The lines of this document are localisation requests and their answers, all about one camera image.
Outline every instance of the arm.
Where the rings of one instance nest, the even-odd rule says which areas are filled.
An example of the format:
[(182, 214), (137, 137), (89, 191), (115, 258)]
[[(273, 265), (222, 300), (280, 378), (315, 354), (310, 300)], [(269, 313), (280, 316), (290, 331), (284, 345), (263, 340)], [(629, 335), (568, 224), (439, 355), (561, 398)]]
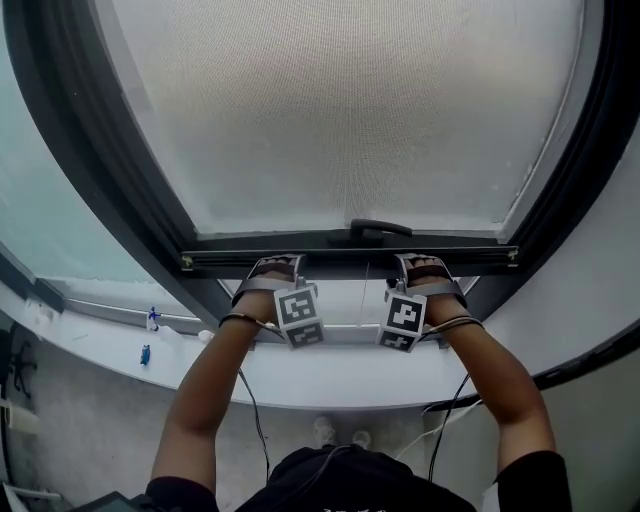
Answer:
[[(440, 278), (423, 278), (428, 283)], [(453, 296), (429, 298), (428, 318), (441, 324), (468, 312)], [(478, 325), (444, 333), (462, 361), (480, 397), (500, 429), (498, 470), (528, 453), (555, 451), (553, 432), (542, 395), (522, 364)]]
[[(268, 292), (245, 293), (233, 310), (263, 322), (275, 316), (273, 296)], [(215, 493), (215, 436), (242, 361), (259, 329), (245, 320), (230, 319), (196, 359), (169, 409), (151, 479), (176, 476)]]

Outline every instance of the shoe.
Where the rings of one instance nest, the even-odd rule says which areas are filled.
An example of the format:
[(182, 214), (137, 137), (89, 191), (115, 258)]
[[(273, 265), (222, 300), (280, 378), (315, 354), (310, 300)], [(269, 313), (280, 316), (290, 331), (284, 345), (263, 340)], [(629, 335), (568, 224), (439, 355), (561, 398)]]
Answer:
[(337, 445), (336, 431), (331, 420), (326, 416), (320, 416), (313, 422), (313, 439), (316, 442), (316, 448)]
[(371, 434), (366, 430), (358, 430), (354, 432), (351, 442), (364, 450), (368, 450), (369, 446), (371, 446)]

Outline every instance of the window frame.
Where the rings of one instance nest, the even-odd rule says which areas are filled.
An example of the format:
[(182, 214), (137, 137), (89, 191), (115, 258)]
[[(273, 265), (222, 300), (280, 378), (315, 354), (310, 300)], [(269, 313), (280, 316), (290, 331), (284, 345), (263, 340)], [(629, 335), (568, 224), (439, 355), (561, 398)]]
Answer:
[(198, 240), (129, 109), (94, 25), (92, 4), (3, 3), (19, 87), (61, 169), (118, 242), (210, 326), (229, 309), (218, 279), (242, 278), (257, 259), (282, 252), (306, 253), (310, 279), (359, 278), (367, 267), (372, 279), (390, 278), (396, 275), (393, 254), (432, 254), (454, 275), (480, 276), (467, 295), (475, 316), (484, 320), (496, 311), (584, 217), (640, 112), (632, 8), (623, 0), (586, 0), (585, 6), (586, 22), (602, 18), (586, 101), (548, 182), (513, 235), (500, 243), (348, 229)]

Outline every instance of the glass panel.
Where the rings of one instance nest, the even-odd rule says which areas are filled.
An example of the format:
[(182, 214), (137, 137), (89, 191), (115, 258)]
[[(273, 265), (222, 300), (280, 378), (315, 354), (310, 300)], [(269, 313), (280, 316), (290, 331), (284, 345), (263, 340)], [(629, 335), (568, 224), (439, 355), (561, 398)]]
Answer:
[(42, 140), (9, 61), (0, 10), (0, 243), (67, 296), (187, 312), (116, 242)]
[(491, 236), (562, 103), (582, 14), (581, 0), (96, 5), (203, 235), (361, 217)]

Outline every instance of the black sleeve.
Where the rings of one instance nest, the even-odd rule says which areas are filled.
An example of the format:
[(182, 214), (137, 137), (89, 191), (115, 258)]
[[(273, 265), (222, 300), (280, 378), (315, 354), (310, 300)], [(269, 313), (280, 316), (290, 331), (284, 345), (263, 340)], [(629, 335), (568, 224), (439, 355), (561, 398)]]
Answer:
[(570, 512), (571, 495), (564, 460), (554, 452), (534, 452), (503, 469), (498, 478), (500, 512)]
[(175, 476), (154, 478), (145, 494), (167, 512), (179, 507), (181, 512), (218, 512), (216, 497), (196, 482)]

